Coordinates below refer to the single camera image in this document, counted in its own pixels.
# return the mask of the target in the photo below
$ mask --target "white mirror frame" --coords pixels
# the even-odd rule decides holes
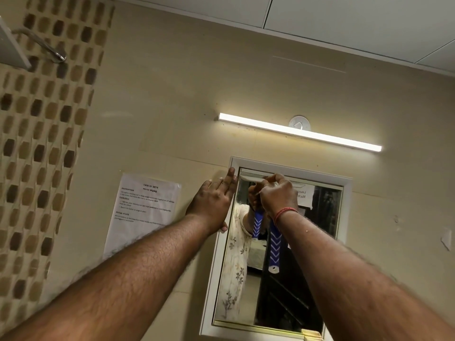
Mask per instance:
[[[337,239],[341,241],[343,244],[346,242],[352,193],[351,178],[297,169],[289,166],[270,164],[266,162],[244,159],[239,157],[231,157],[229,166],[235,168],[236,174],[238,174],[239,168],[244,168],[263,172],[280,173],[286,177],[307,179],[310,181],[342,186],[343,197],[341,201],[340,214],[338,218]],[[229,212],[226,216],[226,224],[229,224],[229,221],[231,219],[232,204],[234,203],[234,201],[235,196],[232,199],[231,207],[229,208]],[[261,329],[264,330],[264,327],[245,326],[244,329],[239,329],[238,328],[239,325],[237,325],[236,327],[222,327],[213,324],[213,316],[215,313],[218,286],[221,277],[221,271],[223,268],[223,257],[226,247],[227,236],[228,236],[227,232],[225,232],[224,234],[219,232],[217,234],[215,250],[213,252],[212,269],[210,271],[210,277],[208,282],[207,294],[205,297],[204,311],[202,314],[201,328],[199,334],[238,341],[288,341],[295,339],[304,340],[305,337],[303,334],[299,335],[297,333],[290,333],[287,331],[281,332],[276,329],[269,329],[267,332],[261,332]],[[218,322],[218,324],[228,325],[230,323]],[[323,327],[322,336],[324,341],[333,341],[333,338],[328,332],[325,325]]]

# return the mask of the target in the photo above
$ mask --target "red thread bracelet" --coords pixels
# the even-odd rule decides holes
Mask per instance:
[[[278,213],[276,213],[275,219],[273,219],[273,222],[275,223],[275,225],[277,224],[278,217],[286,211],[294,211],[296,213],[299,212],[297,209],[292,208],[292,207],[285,207],[285,208],[281,209],[280,211],[278,211]]]

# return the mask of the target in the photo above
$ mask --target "mirror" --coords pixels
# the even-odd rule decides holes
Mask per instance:
[[[248,188],[270,174],[239,170],[213,323],[322,334],[322,317],[290,247],[248,200]],[[336,238],[343,186],[288,179],[299,193],[299,213]]]

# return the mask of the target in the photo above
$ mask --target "ceiling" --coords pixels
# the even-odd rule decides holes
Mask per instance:
[[[122,0],[455,76],[455,0]]]

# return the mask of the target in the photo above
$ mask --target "white ceiling panel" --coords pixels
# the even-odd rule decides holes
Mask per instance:
[[[142,0],[207,15],[214,18],[262,27],[269,0]]]
[[[272,0],[265,28],[417,62],[455,38],[455,0]]]
[[[418,64],[455,73],[455,40],[421,59]]]

